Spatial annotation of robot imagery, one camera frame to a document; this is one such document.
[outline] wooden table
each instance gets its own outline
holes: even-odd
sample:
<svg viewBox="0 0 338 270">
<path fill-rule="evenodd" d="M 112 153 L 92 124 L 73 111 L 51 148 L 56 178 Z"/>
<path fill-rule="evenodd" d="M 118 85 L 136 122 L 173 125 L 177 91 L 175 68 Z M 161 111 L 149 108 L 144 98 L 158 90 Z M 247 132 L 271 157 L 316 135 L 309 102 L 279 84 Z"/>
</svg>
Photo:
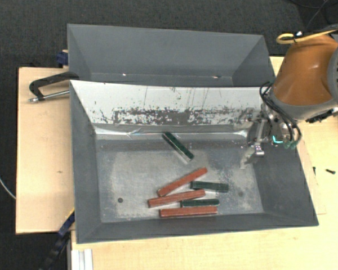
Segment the wooden table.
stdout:
<svg viewBox="0 0 338 270">
<path fill-rule="evenodd" d="M 272 58 L 278 71 L 282 58 Z M 16 233 L 57 231 L 74 206 L 69 99 L 29 103 L 31 81 L 65 69 L 19 70 Z M 67 89 L 68 83 L 44 88 Z M 338 269 L 338 117 L 302 123 L 299 153 L 319 226 L 76 244 L 94 269 Z M 313 175 L 312 166 L 317 175 Z M 325 169 L 336 171 L 335 175 Z"/>
</svg>

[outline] cable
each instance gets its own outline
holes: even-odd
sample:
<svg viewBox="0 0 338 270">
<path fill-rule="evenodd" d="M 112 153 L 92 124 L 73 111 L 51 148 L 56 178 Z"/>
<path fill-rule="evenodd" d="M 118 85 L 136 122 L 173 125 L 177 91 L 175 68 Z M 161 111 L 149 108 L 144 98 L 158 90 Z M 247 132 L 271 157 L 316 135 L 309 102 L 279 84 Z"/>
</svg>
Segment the cable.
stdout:
<svg viewBox="0 0 338 270">
<path fill-rule="evenodd" d="M 314 18 L 317 17 L 317 15 L 320 13 L 320 11 L 322 10 L 322 8 L 325 6 L 325 4 L 328 3 L 329 0 L 325 0 L 323 2 L 323 4 L 320 6 L 320 8 L 316 11 L 316 13 L 313 15 L 313 17 L 309 20 L 308 24 L 306 25 L 306 29 L 308 31 L 309 29 L 309 25 L 313 22 Z"/>
<path fill-rule="evenodd" d="M 259 89 L 260 97 L 262 98 L 264 104 L 266 104 L 270 109 L 274 110 L 275 112 L 277 112 L 277 113 L 281 116 L 282 120 L 283 120 L 284 123 L 286 124 L 286 126 L 287 126 L 287 128 L 288 128 L 288 131 L 289 131 L 289 133 L 290 133 L 290 141 L 293 143 L 294 146 L 296 146 L 296 145 L 298 144 L 298 142 L 299 142 L 299 141 L 301 140 L 301 138 L 302 138 L 301 130 L 299 129 L 299 127 L 298 127 L 296 121 L 295 121 L 293 118 L 291 118 L 291 117 L 290 117 L 287 113 L 285 113 L 278 105 L 276 105 L 276 104 L 273 102 L 273 100 L 271 100 L 269 97 L 266 96 L 266 95 L 267 95 L 267 92 L 268 92 L 268 90 L 271 88 L 272 84 L 273 84 L 273 83 L 271 83 L 271 82 L 268 81 L 268 82 L 264 83 L 264 84 L 260 87 L 260 89 Z M 263 88 L 264 88 L 264 86 L 266 86 L 266 85 L 268 85 L 268 86 L 267 86 L 266 90 L 265 90 L 264 93 L 263 93 Z M 298 132 L 298 139 L 297 139 L 297 140 L 294 139 L 294 136 L 293 136 L 293 129 L 296 129 L 297 132 Z"/>
<path fill-rule="evenodd" d="M 1 186 L 5 189 L 5 191 L 13 198 L 16 200 L 16 197 L 15 195 L 6 187 L 5 183 L 1 180 L 1 177 L 0 177 L 0 184 Z"/>
<path fill-rule="evenodd" d="M 323 28 L 319 31 L 315 31 L 314 34 L 309 34 L 309 35 L 306 35 L 306 36 L 297 37 L 296 35 L 294 35 L 292 33 L 283 33 L 283 34 L 279 35 L 276 38 L 275 41 L 278 44 L 293 44 L 293 43 L 299 43 L 299 42 L 302 42 L 302 41 L 307 41 L 307 40 L 313 39 L 315 37 L 326 35 L 326 34 L 329 34 L 329 33 L 335 32 L 335 31 L 338 31 L 338 23 L 333 24 L 333 25 L 329 25 L 329 26 L 327 26 L 327 27 L 325 27 L 325 28 Z"/>
<path fill-rule="evenodd" d="M 327 17 L 326 9 L 328 9 L 328 8 L 330 8 L 330 7 L 333 7 L 333 6 L 335 6 L 335 5 L 338 4 L 338 0 L 335 1 L 335 2 L 333 2 L 333 3 L 331 3 L 331 4 L 327 4 L 327 1 L 328 1 L 328 0 L 323 0 L 323 1 L 324 1 L 324 4 L 321 4 L 320 6 L 305 5 L 305 4 L 298 3 L 298 2 L 295 1 L 295 0 L 284 0 L 284 1 L 293 3 L 294 5 L 297 5 L 297 6 L 303 7 L 303 8 L 308 8 L 308 9 L 320 9 L 317 13 L 314 14 L 314 16 L 311 18 L 311 20 L 313 20 L 313 19 L 320 13 L 321 10 L 323 10 L 323 11 L 322 11 L 323 17 L 324 17 L 326 23 L 328 23 L 328 24 L 331 24 L 331 22 L 330 22 L 330 20 L 329 20 L 328 17 Z"/>
<path fill-rule="evenodd" d="M 303 7 L 303 8 L 309 8 L 309 9 L 319 9 L 320 8 L 320 6 L 311 6 L 311 5 L 301 4 L 301 3 L 296 2 L 295 0 L 284 0 L 284 1 L 291 2 L 294 5 L 297 5 L 297 6 L 300 6 L 300 7 Z M 336 2 L 333 2 L 332 4 L 327 5 L 325 8 L 332 7 L 332 6 L 335 6 L 337 4 L 338 4 L 338 0 Z"/>
</svg>

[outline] metal clamp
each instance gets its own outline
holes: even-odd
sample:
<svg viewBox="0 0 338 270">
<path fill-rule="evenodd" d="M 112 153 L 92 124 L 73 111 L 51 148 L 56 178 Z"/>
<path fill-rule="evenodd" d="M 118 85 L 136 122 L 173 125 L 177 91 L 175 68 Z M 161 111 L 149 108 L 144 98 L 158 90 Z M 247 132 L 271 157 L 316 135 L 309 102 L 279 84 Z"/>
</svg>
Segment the metal clamp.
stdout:
<svg viewBox="0 0 338 270">
<path fill-rule="evenodd" d="M 30 86 L 29 86 L 29 89 L 36 96 L 36 98 L 29 99 L 29 102 L 44 101 L 44 100 L 49 99 L 49 98 L 54 98 L 54 97 L 57 97 L 57 96 L 68 94 L 69 91 L 67 90 L 67 91 L 61 91 L 61 92 L 53 93 L 53 94 L 49 94 L 49 95 L 44 95 L 39 90 L 40 87 L 44 87 L 44 86 L 51 85 L 51 84 L 54 84 L 54 83 L 62 82 L 62 81 L 65 81 L 65 80 L 79 80 L 79 76 L 77 74 L 73 73 L 73 72 L 65 72 L 65 73 L 61 73 L 61 74 L 58 74 L 58 75 L 45 77 L 45 78 L 42 78 L 42 79 L 32 81 Z"/>
</svg>

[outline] dark gray carpet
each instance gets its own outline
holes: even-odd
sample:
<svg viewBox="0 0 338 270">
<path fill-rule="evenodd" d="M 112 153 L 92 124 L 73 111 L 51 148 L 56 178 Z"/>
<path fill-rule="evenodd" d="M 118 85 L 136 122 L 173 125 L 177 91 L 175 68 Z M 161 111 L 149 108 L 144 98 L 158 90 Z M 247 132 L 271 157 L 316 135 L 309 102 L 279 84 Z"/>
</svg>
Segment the dark gray carpet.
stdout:
<svg viewBox="0 0 338 270">
<path fill-rule="evenodd" d="M 301 3 L 320 6 L 321 1 Z M 263 34 L 270 54 L 284 55 L 287 46 L 277 45 L 276 36 L 305 30 L 314 13 L 283 0 L 0 0 L 1 176 L 15 191 L 15 68 L 56 67 L 56 54 L 67 48 L 67 23 Z M 312 27 L 326 25 L 321 15 Z M 338 22 L 338 6 L 326 9 L 326 16 Z M 15 203 L 0 187 L 0 269 L 37 269 L 55 236 L 14 233 Z M 64 267 L 62 259 L 58 269 Z"/>
</svg>

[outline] red wooden stick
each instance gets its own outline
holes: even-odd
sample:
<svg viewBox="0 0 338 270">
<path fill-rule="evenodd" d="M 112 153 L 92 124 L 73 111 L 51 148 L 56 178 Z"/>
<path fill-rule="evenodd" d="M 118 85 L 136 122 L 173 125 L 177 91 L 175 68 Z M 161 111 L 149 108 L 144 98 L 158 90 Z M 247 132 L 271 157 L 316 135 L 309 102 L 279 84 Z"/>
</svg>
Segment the red wooden stick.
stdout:
<svg viewBox="0 0 338 270">
<path fill-rule="evenodd" d="M 169 209 L 159 210 L 159 215 L 162 218 L 194 216 L 194 215 L 209 215 L 209 214 L 217 214 L 217 213 L 218 213 L 218 209 L 216 206 L 169 208 Z"/>
<path fill-rule="evenodd" d="M 180 186 L 183 186 L 183 185 L 197 179 L 198 177 L 204 175 L 207 172 L 208 172 L 207 168 L 205 168 L 205 167 L 200 168 L 200 169 L 180 178 L 179 180 L 174 181 L 173 183 L 170 183 L 169 185 L 159 189 L 157 193 L 160 197 L 165 196 L 168 193 L 170 193 L 171 191 L 173 191 L 173 190 L 179 188 Z"/>
<path fill-rule="evenodd" d="M 165 197 L 156 197 L 148 200 L 149 207 L 157 207 L 165 204 L 171 204 L 187 199 L 194 199 L 205 196 L 205 190 L 199 189 L 195 191 L 188 191 L 178 194 L 172 194 Z"/>
</svg>

